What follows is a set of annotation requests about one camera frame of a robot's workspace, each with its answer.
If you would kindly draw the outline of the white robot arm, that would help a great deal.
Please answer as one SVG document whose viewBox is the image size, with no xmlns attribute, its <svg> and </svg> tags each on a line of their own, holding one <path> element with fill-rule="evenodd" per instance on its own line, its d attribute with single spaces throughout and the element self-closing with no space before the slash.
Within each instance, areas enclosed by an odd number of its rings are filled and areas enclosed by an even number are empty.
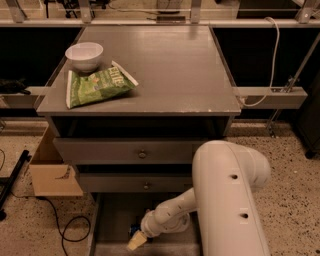
<svg viewBox="0 0 320 256">
<path fill-rule="evenodd" d="M 271 256 L 252 193 L 271 177 L 267 158 L 255 149 L 209 141 L 193 157 L 193 187 L 145 214 L 128 243 L 133 251 L 149 238 L 187 229 L 198 216 L 203 256 Z"/>
</svg>

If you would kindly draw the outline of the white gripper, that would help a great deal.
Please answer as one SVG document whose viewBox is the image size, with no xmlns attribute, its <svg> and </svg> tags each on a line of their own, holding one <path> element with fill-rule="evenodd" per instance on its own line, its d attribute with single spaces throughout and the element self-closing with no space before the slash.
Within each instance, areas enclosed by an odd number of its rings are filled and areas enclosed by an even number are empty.
<svg viewBox="0 0 320 256">
<path fill-rule="evenodd" d="M 157 237 L 165 231 L 165 223 L 167 218 L 164 214 L 156 210 L 148 211 L 141 221 L 141 230 L 136 231 L 129 240 L 127 248 L 130 251 L 136 250 L 147 242 L 147 237 Z"/>
</svg>

